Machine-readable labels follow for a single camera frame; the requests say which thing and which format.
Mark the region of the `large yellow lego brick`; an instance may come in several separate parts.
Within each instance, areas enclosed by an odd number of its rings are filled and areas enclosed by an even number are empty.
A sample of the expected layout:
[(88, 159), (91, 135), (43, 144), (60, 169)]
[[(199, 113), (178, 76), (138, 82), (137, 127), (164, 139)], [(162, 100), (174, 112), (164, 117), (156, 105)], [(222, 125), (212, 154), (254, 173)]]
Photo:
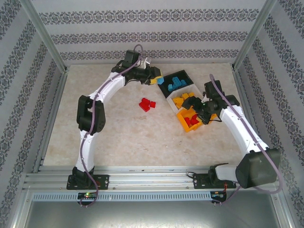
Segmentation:
[(182, 97), (175, 97), (175, 98), (172, 99), (172, 101), (174, 102), (174, 104), (176, 105), (176, 107), (178, 109), (180, 109), (182, 107), (184, 99)]

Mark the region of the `yellow plastic bin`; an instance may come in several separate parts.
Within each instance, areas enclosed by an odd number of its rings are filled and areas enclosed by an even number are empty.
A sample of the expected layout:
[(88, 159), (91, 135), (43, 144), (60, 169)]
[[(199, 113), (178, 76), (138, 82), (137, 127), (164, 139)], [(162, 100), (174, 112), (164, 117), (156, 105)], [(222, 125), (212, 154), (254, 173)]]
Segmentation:
[(183, 129), (185, 132), (190, 132), (190, 131), (195, 131), (197, 130), (199, 127), (203, 126), (204, 124), (202, 122), (200, 122), (199, 124), (195, 125), (195, 126), (191, 126), (191, 127), (188, 127), (184, 118), (185, 117), (188, 117), (188, 118), (191, 118), (193, 115), (197, 114), (193, 108), (187, 110), (187, 109), (184, 109), (184, 108), (181, 108), (181, 110), (176, 114), (179, 122), (181, 123)]

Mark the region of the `long blue lego brick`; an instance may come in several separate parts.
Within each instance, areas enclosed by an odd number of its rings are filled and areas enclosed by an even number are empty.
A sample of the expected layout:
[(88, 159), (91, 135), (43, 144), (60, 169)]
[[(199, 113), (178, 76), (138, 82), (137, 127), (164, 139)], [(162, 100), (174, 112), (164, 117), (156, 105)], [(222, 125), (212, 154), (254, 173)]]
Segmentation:
[(180, 80), (177, 76), (172, 78), (173, 88), (180, 88), (183, 86), (187, 86), (187, 83), (184, 79)]

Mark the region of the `black plastic bin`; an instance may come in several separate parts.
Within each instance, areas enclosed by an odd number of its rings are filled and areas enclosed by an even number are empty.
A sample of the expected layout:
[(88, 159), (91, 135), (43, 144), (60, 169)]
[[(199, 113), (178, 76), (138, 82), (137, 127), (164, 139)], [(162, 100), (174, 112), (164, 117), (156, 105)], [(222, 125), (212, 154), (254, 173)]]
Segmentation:
[(158, 85), (158, 87), (160, 88), (161, 92), (163, 93), (164, 97), (167, 98), (168, 95), (171, 93), (168, 91), (167, 87), (168, 87), (168, 84), (173, 84), (172, 82), (172, 78), (173, 77), (178, 77), (180, 80), (184, 79), (187, 83), (187, 85), (192, 85), (194, 84), (193, 81), (191, 80), (191, 78), (188, 76), (188, 74), (186, 73), (185, 70), (181, 70), (181, 71), (178, 71), (178, 72), (175, 72), (175, 73), (172, 73), (172, 74), (169, 74), (169, 75), (166, 75), (164, 76), (164, 83), (162, 85)]

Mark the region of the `white plastic bin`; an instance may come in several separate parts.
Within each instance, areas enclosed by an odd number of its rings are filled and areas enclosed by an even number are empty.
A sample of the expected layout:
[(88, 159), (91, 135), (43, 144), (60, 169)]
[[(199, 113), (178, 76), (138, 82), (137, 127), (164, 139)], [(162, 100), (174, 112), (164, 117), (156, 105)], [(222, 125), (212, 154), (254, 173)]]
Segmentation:
[(173, 99), (176, 98), (176, 97), (181, 97), (182, 94), (184, 93), (191, 93), (193, 92), (194, 95), (196, 97), (199, 97), (201, 100), (203, 99), (203, 95), (202, 95), (202, 92), (194, 85), (188, 85), (188, 86), (185, 86), (185, 87), (181, 87), (175, 91), (172, 91), (168, 97), (166, 98), (166, 100), (168, 101), (170, 107), (172, 108), (172, 110), (174, 111), (175, 114), (177, 114), (181, 108), (177, 108), (177, 106), (175, 105)]

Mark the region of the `grey metal lower shelf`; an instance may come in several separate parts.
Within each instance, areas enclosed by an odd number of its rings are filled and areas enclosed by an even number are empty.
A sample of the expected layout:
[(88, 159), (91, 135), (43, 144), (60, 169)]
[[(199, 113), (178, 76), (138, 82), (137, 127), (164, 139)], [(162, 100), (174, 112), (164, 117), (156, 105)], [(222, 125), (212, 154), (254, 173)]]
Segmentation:
[(9, 228), (296, 228), (283, 194), (242, 190), (222, 204), (204, 200), (116, 201), (82, 208), (67, 192), (22, 193)]

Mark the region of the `left controller board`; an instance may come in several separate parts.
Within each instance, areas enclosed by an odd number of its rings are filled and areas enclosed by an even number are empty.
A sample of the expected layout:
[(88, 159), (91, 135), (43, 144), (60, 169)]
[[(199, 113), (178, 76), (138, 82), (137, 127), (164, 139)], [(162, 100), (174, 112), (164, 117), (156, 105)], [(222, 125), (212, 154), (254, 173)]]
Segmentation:
[(95, 200), (96, 199), (96, 192), (82, 192), (78, 193), (77, 196), (78, 200)]

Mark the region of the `aluminium right side rail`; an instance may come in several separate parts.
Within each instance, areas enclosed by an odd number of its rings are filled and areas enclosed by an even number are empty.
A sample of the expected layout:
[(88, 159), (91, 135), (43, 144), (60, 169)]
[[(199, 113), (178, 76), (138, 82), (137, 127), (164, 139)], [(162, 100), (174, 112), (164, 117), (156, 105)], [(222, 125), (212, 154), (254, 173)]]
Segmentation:
[[(246, 119), (248, 128), (251, 129), (252, 134), (257, 133), (256, 126), (253, 122), (253, 117), (250, 112), (249, 103), (245, 94), (245, 90), (242, 86), (238, 72), (233, 71), (233, 76), (237, 86), (237, 91), (240, 97), (240, 103), (242, 105), (242, 110), (244, 114), (244, 119)], [(237, 166), (237, 170), (242, 170), (244, 172), (253, 173), (253, 172), (263, 172), (267, 171), (268, 167), (271, 166), (267, 161), (266, 157), (261, 151), (254, 152), (252, 149), (249, 149), (249, 153), (246, 153), (242, 158), (241, 162)]]

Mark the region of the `aluminium rail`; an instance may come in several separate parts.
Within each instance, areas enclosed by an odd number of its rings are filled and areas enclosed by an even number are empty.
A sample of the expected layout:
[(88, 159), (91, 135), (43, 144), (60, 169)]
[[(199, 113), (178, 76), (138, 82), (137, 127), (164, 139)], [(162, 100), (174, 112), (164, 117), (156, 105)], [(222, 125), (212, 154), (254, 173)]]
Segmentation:
[[(237, 91), (240, 97), (240, 103), (242, 105), (242, 110), (244, 114), (244, 119), (246, 119), (248, 128), (251, 129), (252, 134), (257, 133), (256, 126), (253, 122), (253, 117), (250, 112), (249, 103), (245, 94), (245, 90), (242, 86), (238, 72), (233, 71), (233, 76), (237, 86)], [(242, 170), (244, 172), (253, 173), (253, 172), (263, 172), (267, 171), (268, 167), (271, 166), (267, 161), (266, 157), (261, 151), (254, 152), (252, 149), (249, 149), (249, 153), (246, 153), (242, 158), (241, 162), (237, 166), (237, 170)]]
[(55, 124), (55, 120), (57, 117), (59, 105), (61, 102), (61, 98), (63, 95), (64, 87), (67, 81), (67, 76), (69, 73), (70, 67), (68, 66), (64, 73), (62, 73), (60, 80), (57, 84), (56, 93), (54, 95), (54, 98), (52, 100), (52, 106), (49, 112), (49, 116), (45, 125), (45, 130), (43, 133), (43, 137), (41, 139), (41, 142), (39, 143), (38, 147), (38, 153), (34, 161), (34, 166), (32, 167), (32, 173), (37, 173), (39, 171), (39, 168), (41, 164), (43, 163), (43, 160), (45, 158), (45, 155), (47, 153), (48, 144), (52, 135), (53, 127)]

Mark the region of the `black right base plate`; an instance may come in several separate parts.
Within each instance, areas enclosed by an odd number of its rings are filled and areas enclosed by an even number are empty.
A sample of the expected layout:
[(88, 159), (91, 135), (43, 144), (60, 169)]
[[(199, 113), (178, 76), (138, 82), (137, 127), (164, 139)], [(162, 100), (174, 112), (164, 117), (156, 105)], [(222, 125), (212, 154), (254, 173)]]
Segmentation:
[(219, 180), (217, 176), (206, 173), (193, 175), (194, 189), (235, 189), (236, 184), (229, 180)]

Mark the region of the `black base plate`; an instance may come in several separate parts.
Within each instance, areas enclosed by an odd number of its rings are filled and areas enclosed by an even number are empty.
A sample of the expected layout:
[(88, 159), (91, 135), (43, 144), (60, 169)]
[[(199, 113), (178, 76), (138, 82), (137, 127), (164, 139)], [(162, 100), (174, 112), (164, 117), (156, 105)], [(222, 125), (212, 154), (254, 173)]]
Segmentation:
[[(109, 184), (109, 175), (93, 175), (99, 190), (107, 190)], [(95, 190), (94, 182), (85, 174), (83, 177), (69, 175), (66, 185), (67, 190)]]
[(193, 175), (194, 189), (235, 189), (236, 184), (229, 180), (219, 180), (217, 176), (206, 173)]

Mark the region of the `aluminium right corner post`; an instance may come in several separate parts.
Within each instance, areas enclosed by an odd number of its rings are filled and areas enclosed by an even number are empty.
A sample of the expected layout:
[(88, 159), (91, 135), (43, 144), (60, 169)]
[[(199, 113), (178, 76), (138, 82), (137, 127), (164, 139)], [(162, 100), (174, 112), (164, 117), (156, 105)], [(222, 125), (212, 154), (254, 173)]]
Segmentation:
[(260, 13), (258, 14), (256, 21), (254, 22), (250, 32), (248, 33), (247, 38), (245, 39), (244, 44), (242, 45), (239, 53), (232, 64), (232, 68), (234, 71), (239, 69), (240, 65), (242, 64), (246, 54), (249, 52), (251, 45), (255, 41), (256, 37), (258, 36), (264, 22), (266, 21), (268, 15), (272, 11), (274, 5), (276, 4), (277, 0), (266, 0)]

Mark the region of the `aluminium front rail assembly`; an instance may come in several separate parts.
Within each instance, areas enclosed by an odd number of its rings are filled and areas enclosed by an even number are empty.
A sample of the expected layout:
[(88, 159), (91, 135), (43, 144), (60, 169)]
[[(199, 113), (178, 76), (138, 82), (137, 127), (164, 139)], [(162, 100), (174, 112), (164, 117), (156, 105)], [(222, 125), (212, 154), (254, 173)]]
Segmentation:
[[(41, 166), (25, 176), (22, 190), (66, 191), (72, 166)], [(108, 191), (194, 191), (190, 172), (207, 173), (208, 166), (95, 166), (94, 174), (109, 175)]]

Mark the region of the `aluminium left corner post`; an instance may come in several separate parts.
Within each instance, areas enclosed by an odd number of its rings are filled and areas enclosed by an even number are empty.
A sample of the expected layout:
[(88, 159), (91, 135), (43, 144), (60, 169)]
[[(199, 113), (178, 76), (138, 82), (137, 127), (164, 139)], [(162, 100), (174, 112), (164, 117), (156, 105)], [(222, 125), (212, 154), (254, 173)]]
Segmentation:
[(51, 35), (49, 34), (48, 30), (46, 29), (41, 17), (39, 16), (38, 12), (36, 11), (33, 3), (31, 0), (19, 0), (22, 7), (24, 8), (25, 12), (29, 16), (32, 24), (34, 25), (36, 31), (38, 32), (40, 38), (46, 45), (49, 53), (51, 54), (52, 58), (54, 59), (56, 65), (58, 66), (61, 73), (66, 73), (67, 66), (64, 63), (60, 52), (55, 46)]

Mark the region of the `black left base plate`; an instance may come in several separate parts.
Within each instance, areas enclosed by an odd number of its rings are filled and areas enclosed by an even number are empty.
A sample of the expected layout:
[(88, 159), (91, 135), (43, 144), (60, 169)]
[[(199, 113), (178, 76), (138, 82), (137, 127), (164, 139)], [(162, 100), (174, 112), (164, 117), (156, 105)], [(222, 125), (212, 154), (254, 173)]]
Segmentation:
[[(93, 175), (99, 190), (107, 190), (109, 184), (109, 175)], [(66, 185), (67, 190), (95, 190), (94, 182), (85, 174), (83, 177), (69, 175)]]

